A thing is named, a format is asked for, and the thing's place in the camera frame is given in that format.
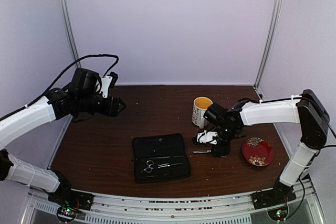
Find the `white floral mug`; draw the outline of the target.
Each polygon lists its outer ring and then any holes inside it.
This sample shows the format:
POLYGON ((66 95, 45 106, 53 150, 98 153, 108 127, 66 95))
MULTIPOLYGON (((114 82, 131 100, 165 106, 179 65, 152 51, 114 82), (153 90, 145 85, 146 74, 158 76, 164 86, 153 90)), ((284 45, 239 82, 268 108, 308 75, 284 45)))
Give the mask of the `white floral mug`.
POLYGON ((193 101, 192 123, 200 129, 206 125, 204 114, 212 104, 212 100, 208 97, 197 97, 193 101))

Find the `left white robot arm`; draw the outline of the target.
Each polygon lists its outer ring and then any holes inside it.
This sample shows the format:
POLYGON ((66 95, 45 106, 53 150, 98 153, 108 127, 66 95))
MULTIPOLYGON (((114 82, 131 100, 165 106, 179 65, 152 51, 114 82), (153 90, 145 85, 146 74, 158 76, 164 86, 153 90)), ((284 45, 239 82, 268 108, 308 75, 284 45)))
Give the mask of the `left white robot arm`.
POLYGON ((54 193, 64 205, 71 205, 76 197, 70 183, 59 172, 42 169, 23 162, 8 153, 6 146, 31 130, 68 115, 77 117, 84 112, 115 117, 126 104, 109 95, 118 75, 111 72, 103 77, 95 71, 78 68, 69 84, 45 91, 41 98, 1 120, 1 180, 12 180, 29 187, 54 193))

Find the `aluminium front rail frame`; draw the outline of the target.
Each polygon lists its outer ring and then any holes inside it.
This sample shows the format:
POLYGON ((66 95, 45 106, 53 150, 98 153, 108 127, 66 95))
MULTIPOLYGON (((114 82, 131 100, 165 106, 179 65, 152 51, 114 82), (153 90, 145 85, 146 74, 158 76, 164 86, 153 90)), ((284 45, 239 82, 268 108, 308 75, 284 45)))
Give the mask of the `aluminium front rail frame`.
POLYGON ((294 185, 296 199, 256 209, 251 193, 192 198, 140 198, 93 194, 90 210, 70 223, 275 223, 271 215, 289 208, 285 223, 325 223, 311 179, 294 185))

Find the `silver straight hair scissors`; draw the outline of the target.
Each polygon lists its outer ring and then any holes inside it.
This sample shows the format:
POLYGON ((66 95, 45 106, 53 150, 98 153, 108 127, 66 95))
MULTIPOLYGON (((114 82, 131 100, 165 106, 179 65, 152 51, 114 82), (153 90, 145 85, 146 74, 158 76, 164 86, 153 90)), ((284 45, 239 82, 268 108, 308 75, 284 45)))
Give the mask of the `silver straight hair scissors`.
POLYGON ((150 174, 155 169, 170 168, 170 167, 179 166, 179 165, 183 165, 183 162, 156 164, 154 161, 148 160, 145 162, 145 168, 141 170, 141 173, 150 174))

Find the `right aluminium corner post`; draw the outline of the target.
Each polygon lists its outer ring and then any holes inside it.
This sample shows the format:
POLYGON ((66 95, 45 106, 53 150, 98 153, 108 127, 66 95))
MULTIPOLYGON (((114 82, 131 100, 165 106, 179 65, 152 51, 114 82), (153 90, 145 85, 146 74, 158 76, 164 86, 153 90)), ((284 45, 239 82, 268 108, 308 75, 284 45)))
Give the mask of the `right aluminium corner post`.
POLYGON ((266 67, 267 67, 267 62, 270 56, 272 44, 274 42, 275 34, 276 34, 276 27, 278 24, 278 20, 280 17, 280 12, 282 8, 282 3, 283 0, 274 0, 273 8, 272 8, 272 14, 271 14, 271 19, 270 19, 270 24, 269 24, 269 29, 268 29, 268 34, 266 37, 266 43, 264 46, 262 58, 261 58, 261 63, 259 65, 259 70, 257 72, 257 77, 254 83, 254 88, 255 90, 260 90, 261 87, 261 82, 262 78, 264 76, 266 67))

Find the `red floral plate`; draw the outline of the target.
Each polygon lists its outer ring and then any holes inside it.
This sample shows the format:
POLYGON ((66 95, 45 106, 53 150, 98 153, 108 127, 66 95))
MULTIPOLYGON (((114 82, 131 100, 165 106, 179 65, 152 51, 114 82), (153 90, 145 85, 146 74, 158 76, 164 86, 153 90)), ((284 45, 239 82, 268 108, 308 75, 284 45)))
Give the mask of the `red floral plate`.
POLYGON ((245 160, 256 167, 268 166, 274 160, 274 150, 265 140, 251 137, 242 145, 241 152, 245 160))

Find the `aluminium corner post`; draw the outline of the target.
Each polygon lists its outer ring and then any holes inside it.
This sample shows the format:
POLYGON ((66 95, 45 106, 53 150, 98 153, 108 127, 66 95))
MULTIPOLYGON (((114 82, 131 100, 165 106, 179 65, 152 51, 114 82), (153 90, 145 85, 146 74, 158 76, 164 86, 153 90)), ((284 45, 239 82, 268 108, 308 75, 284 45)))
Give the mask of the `aluminium corner post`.
POLYGON ((261 58, 261 63, 259 65, 259 70, 257 72, 257 77, 254 83, 254 88, 255 90, 260 90, 261 87, 261 82, 262 78, 264 76, 266 67, 267 67, 267 62, 270 56, 272 44, 274 42, 275 34, 276 34, 276 27, 278 24, 278 20, 280 17, 280 12, 282 8, 282 3, 283 0, 274 0, 273 8, 272 8, 272 14, 271 14, 271 19, 270 19, 270 24, 269 24, 269 29, 268 29, 268 34, 266 37, 266 43, 264 46, 262 58, 261 58))
POLYGON ((64 20, 65 30, 66 30, 66 37, 67 37, 68 44, 70 47, 70 52, 71 52, 72 58, 74 60, 78 60, 79 55, 78 55, 75 37, 74 37, 72 25, 71 25, 68 3, 67 3, 67 0, 59 0, 59 1, 60 1, 63 20, 64 20))

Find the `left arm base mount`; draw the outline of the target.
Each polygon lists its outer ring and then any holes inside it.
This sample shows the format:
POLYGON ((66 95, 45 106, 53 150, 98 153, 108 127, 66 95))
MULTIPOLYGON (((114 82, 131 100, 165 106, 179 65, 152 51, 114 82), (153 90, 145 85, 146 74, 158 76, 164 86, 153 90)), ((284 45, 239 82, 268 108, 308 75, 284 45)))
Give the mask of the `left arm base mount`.
POLYGON ((71 183, 65 178, 60 179, 55 192, 47 193, 47 195, 49 201, 74 210, 90 210, 94 198, 91 193, 73 190, 71 183))

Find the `left aluminium corner post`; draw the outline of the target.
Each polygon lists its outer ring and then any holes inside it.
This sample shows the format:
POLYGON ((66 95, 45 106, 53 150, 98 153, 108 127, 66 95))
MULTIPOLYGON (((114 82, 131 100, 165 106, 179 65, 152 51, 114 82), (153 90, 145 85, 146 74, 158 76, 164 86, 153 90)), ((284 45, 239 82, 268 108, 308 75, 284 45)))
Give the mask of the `left aluminium corner post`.
POLYGON ((66 30, 66 37, 67 37, 68 44, 70 47, 70 52, 71 52, 72 58, 74 60, 78 60, 79 55, 78 55, 75 37, 74 37, 72 25, 71 25, 68 3, 67 3, 67 0, 59 0, 59 1, 60 1, 63 20, 64 20, 65 30, 66 30))

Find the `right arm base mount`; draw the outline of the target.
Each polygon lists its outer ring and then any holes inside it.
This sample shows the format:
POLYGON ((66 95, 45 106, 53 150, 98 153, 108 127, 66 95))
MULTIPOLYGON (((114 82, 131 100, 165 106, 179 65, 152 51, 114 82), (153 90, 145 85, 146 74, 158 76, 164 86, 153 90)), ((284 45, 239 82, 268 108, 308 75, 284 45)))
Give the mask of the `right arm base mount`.
POLYGON ((276 181, 273 188, 252 193, 251 199, 255 209, 262 209, 283 205, 287 201, 295 200, 296 194, 294 193, 293 186, 287 186, 276 181))

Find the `silver thinning scissors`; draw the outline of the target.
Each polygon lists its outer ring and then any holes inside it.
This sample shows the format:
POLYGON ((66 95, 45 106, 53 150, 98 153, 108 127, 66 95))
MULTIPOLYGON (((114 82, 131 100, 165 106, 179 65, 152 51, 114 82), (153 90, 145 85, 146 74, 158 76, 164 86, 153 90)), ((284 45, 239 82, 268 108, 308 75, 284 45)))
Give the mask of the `silver thinning scissors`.
POLYGON ((212 150, 197 150, 197 151, 193 151, 193 154, 207 154, 211 152, 212 150))

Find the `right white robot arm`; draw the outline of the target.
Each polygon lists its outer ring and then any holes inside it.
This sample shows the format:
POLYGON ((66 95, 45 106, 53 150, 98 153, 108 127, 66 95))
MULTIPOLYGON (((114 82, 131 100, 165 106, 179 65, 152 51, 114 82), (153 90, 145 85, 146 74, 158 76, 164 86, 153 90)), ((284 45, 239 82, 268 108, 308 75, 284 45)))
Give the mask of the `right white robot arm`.
POLYGON ((324 148, 328 133, 333 132, 328 112, 310 89, 303 90, 299 95, 275 100, 243 98, 229 109, 214 103, 205 111, 203 118, 213 127, 198 133, 195 141, 212 145, 212 154, 215 157, 229 154, 231 141, 246 126, 300 126, 300 141, 277 179, 279 185, 269 192, 269 199, 274 204, 281 203, 289 196, 289 187, 309 167, 309 162, 314 160, 316 153, 324 148))

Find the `black zippered tool case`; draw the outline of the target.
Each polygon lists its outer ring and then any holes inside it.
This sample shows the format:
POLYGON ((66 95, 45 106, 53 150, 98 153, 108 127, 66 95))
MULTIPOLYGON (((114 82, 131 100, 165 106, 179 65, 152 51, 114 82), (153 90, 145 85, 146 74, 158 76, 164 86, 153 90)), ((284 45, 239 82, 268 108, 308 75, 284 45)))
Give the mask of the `black zippered tool case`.
POLYGON ((186 154, 184 139, 180 133, 137 137, 132 141, 134 180, 137 184, 156 183, 168 180, 188 178, 191 175, 191 166, 186 154), (155 169, 152 173, 141 173, 145 162, 154 161, 156 164, 183 162, 183 165, 170 168, 155 169))

